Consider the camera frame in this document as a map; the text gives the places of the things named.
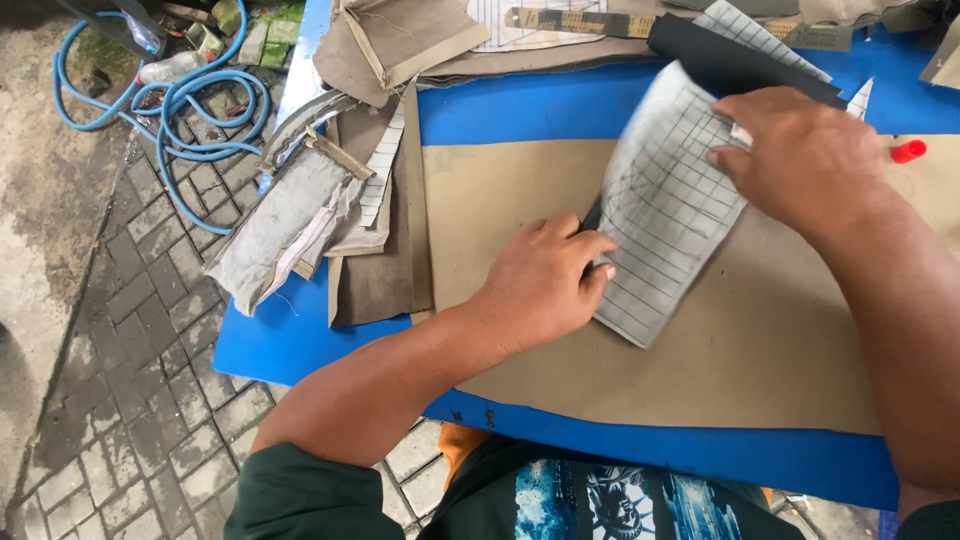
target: red bottle cap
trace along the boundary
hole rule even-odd
[[[906,144],[890,149],[890,157],[897,163],[907,163],[926,154],[926,143],[914,139]]]

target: blue hose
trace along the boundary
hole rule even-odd
[[[227,61],[233,55],[235,55],[237,51],[240,50],[240,46],[243,44],[243,38],[247,33],[247,10],[244,7],[243,0],[236,1],[237,6],[240,9],[240,30],[237,33],[233,44],[219,59],[202,67],[198,67],[175,83],[152,83],[143,86],[139,89],[139,91],[137,91],[137,88],[140,86],[140,84],[137,81],[134,81],[130,84],[130,86],[127,87],[126,90],[124,90],[123,95],[120,96],[116,103],[112,105],[108,105],[81,94],[76,88],[73,87],[73,85],[70,84],[70,80],[66,77],[67,51],[70,50],[70,45],[77,37],[77,34],[79,34],[80,31],[86,27],[86,21],[82,21],[78,23],[77,26],[73,27],[70,33],[67,34],[66,38],[63,40],[63,45],[60,47],[60,51],[54,55],[54,102],[57,105],[57,112],[60,113],[63,121],[66,122],[71,128],[80,130],[82,132],[90,132],[103,127],[112,119],[114,115],[120,116],[124,120],[127,120],[133,124],[136,129],[140,130],[140,132],[149,138],[156,146],[156,162],[159,163],[160,178],[163,180],[163,184],[166,185],[167,192],[170,193],[174,203],[190,219],[190,221],[196,223],[202,229],[215,234],[227,234],[230,232],[230,229],[224,229],[222,227],[205,223],[203,220],[197,217],[197,215],[193,213],[193,210],[191,210],[183,202],[183,199],[180,197],[180,193],[177,191],[177,187],[170,178],[170,172],[168,170],[165,155],[171,154],[178,158],[183,158],[190,161],[216,161],[228,158],[241,150],[252,152],[258,156],[261,154],[260,149],[251,145],[250,141],[260,133],[261,129],[263,129],[263,125],[267,122],[267,115],[270,113],[270,93],[267,90],[267,87],[259,79],[245,71],[240,71],[237,69],[222,69],[211,73],[212,70],[217,69],[221,65],[227,63]],[[123,17],[123,14],[120,12],[98,12],[97,15],[102,17]],[[139,67],[137,67],[137,71],[139,71],[143,65],[144,62],[141,61]],[[193,97],[194,93],[199,92],[204,87],[213,85],[215,83],[221,83],[223,81],[239,83],[247,91],[247,95],[249,97],[247,110],[240,116],[230,120],[217,119],[215,116],[204,110],[200,103],[198,103]],[[173,128],[172,122],[180,108],[186,104],[190,104],[208,122],[220,128],[238,128],[249,122],[253,116],[253,111],[256,109],[257,99],[256,92],[253,89],[253,86],[251,86],[251,83],[260,88],[263,96],[263,107],[260,109],[260,115],[256,119],[256,123],[253,124],[253,129],[247,135],[245,135],[242,140],[239,142],[218,142],[216,144],[187,144],[186,142],[180,140],[180,138],[177,136],[177,130]],[[66,109],[63,106],[63,96],[60,92],[61,86],[65,87],[67,91],[73,94],[77,99],[98,109],[104,110],[104,113],[86,124],[75,122],[66,113]],[[138,107],[140,102],[143,101],[150,91],[161,88],[166,89],[166,95],[163,97],[159,107],[156,109],[140,109]],[[131,102],[131,111],[133,113],[140,114],[141,116],[160,117],[160,126],[156,131],[156,135],[150,133],[150,130],[148,130],[143,124],[137,122],[135,118],[121,110],[127,105],[128,101]],[[174,146],[168,145],[168,138],[170,142],[176,146],[179,146],[182,150],[178,150],[177,148],[174,148]]]

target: plastic bottle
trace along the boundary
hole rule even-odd
[[[142,85],[150,83],[175,83],[184,75],[206,65],[208,60],[197,51],[183,51],[164,61],[155,61],[143,66],[137,75]]]
[[[123,10],[121,10],[120,13],[123,14],[123,18],[127,19],[127,27],[130,28],[130,32],[133,34],[133,40],[136,41],[136,44],[152,53],[156,53],[157,49],[160,48],[160,38],[157,37],[153,32],[144,28],[144,26],[137,22],[135,18],[131,17],[129,13],[124,12]]]

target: dark green shirt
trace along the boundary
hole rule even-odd
[[[225,538],[403,538],[380,474],[291,444],[247,458]],[[928,506],[899,538],[960,538],[960,503]],[[495,436],[457,471],[426,538],[803,540],[756,486]]]

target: blue work table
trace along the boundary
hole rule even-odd
[[[320,91],[320,78],[310,59],[328,26],[328,14],[329,0],[307,0],[279,121]],[[861,31],[850,53],[798,52],[832,75],[848,99],[876,77],[866,120],[880,133],[960,133],[960,91],[918,81],[932,51],[915,47],[912,39],[880,30],[865,40]],[[608,65],[424,90],[420,93],[422,144],[617,138],[662,66],[662,62]],[[410,317],[400,315],[369,325],[329,329],[326,273],[324,263],[312,282],[291,275],[278,291],[283,298],[271,296],[253,318],[241,315],[231,303],[214,368],[293,385],[365,343],[410,327]],[[887,510],[895,510],[897,504],[897,479],[883,439],[876,436],[828,430],[601,424],[499,404],[457,390],[442,395],[423,414],[582,452],[832,501]]]

